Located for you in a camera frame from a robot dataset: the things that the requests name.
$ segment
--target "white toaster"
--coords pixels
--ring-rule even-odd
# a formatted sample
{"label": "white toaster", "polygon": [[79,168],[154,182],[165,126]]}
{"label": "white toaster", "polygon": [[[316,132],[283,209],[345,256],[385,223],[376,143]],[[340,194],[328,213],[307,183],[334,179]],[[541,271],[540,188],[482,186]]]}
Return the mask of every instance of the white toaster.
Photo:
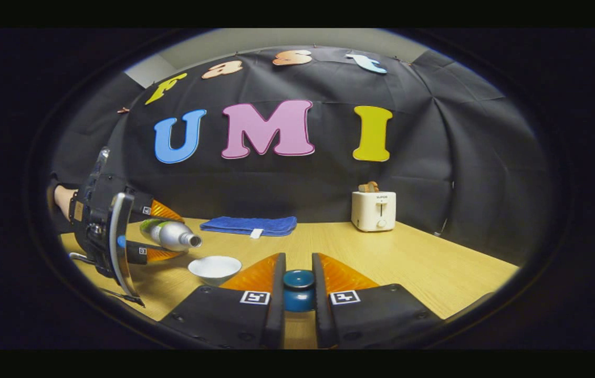
{"label": "white toaster", "polygon": [[351,222],[364,232],[395,228],[395,192],[353,192]]}

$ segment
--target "pink letter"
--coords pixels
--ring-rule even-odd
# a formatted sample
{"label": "pink letter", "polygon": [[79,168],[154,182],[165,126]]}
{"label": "pink letter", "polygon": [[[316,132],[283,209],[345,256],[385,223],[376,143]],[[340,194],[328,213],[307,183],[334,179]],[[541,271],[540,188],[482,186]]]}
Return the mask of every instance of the pink letter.
{"label": "pink letter", "polygon": [[269,120],[264,120],[250,103],[228,106],[223,114],[229,117],[227,148],[223,158],[240,159],[250,153],[244,145],[244,135],[257,153],[264,155],[269,144],[280,131],[277,155],[311,155],[314,145],[309,143],[307,133],[307,110],[313,104],[307,100],[288,100],[278,105]]}

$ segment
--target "towel label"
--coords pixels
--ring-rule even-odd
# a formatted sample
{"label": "towel label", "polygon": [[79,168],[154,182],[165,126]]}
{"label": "towel label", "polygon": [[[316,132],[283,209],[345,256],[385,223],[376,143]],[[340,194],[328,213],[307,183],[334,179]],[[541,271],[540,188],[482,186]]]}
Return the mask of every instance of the towel label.
{"label": "towel label", "polygon": [[264,229],[253,229],[251,232],[251,239],[259,239],[259,236],[262,234]]}

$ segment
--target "table surface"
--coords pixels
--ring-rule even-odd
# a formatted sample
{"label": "table surface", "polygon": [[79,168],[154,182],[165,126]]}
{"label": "table surface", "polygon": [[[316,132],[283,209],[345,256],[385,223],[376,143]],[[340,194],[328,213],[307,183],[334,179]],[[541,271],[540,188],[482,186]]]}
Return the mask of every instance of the table surface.
{"label": "table surface", "polygon": [[[311,269],[311,254],[333,257],[379,285],[401,284],[442,319],[461,311],[484,294],[493,292],[518,270],[517,266],[459,246],[396,222],[388,232],[361,232],[350,222],[298,223],[292,234],[282,237],[203,232],[205,219],[185,218],[201,236],[201,247],[176,258],[147,265],[132,265],[134,287],[145,308],[127,304],[154,320],[161,320],[203,282],[187,265],[206,256],[232,256],[247,268],[278,252],[286,254],[286,269]],[[139,232],[140,223],[130,223],[127,239],[154,244]],[[73,234],[62,234],[66,252],[84,251]],[[95,285],[122,292],[112,278],[106,278],[82,261],[74,264]],[[316,313],[286,312],[285,349],[316,349]]]}

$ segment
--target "blue letter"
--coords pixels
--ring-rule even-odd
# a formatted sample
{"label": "blue letter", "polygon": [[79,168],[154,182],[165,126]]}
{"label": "blue letter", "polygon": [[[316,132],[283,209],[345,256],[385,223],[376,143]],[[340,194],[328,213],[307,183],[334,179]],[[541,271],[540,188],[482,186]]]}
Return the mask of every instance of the blue letter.
{"label": "blue letter", "polygon": [[386,70],[383,68],[375,66],[375,64],[378,65],[379,62],[365,57],[365,55],[346,54],[346,57],[353,58],[353,60],[355,60],[360,67],[366,69],[367,71],[377,72],[378,74],[386,73]]}
{"label": "blue letter", "polygon": [[185,142],[179,149],[171,148],[171,129],[175,118],[167,118],[155,125],[155,157],[162,163],[173,164],[184,161],[197,149],[199,144],[199,121],[206,110],[192,110],[183,115],[185,121]]}

